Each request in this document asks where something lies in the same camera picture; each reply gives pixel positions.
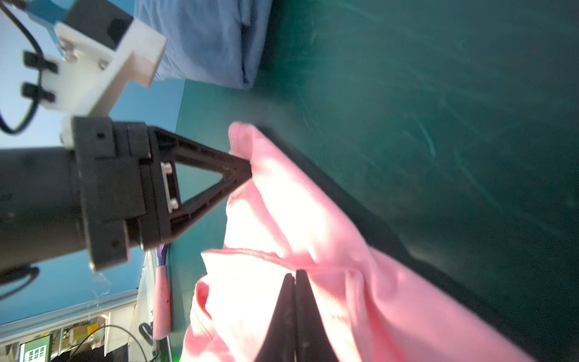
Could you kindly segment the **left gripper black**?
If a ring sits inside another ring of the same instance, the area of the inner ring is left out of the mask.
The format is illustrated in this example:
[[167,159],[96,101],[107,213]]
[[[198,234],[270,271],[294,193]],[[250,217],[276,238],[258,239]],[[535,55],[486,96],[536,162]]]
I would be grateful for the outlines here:
[[[74,117],[63,122],[63,145],[74,155],[82,231],[89,265],[126,263],[132,247],[151,250],[176,241],[252,177],[250,162],[143,122]],[[220,174],[185,202],[170,162]]]

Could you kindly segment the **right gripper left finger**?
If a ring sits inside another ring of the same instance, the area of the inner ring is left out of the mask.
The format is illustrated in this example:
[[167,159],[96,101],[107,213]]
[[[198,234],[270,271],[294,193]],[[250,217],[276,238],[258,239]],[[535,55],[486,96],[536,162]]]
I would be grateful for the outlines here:
[[264,342],[255,362],[296,360],[295,279],[284,276]]

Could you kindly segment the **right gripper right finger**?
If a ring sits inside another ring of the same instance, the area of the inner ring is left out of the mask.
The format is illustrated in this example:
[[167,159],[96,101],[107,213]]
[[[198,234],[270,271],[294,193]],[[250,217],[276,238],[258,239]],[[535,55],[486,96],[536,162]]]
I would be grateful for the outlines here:
[[305,270],[296,271],[296,360],[338,361]]

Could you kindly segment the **pink t-shirt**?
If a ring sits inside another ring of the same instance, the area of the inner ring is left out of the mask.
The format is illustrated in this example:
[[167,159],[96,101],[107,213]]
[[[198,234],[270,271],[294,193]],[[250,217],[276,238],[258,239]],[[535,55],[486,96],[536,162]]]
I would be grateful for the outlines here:
[[252,361],[285,275],[304,270],[340,361],[528,361],[473,312],[370,247],[346,214],[253,125],[229,128],[252,179],[226,208],[223,247],[202,255],[183,361]]

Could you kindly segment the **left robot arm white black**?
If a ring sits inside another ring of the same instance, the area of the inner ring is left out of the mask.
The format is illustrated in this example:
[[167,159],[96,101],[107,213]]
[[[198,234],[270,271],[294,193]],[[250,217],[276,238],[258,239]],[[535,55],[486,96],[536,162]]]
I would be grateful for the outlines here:
[[1,283],[87,250],[100,271],[179,238],[247,182],[242,158],[142,122],[72,121],[73,146],[1,152]]

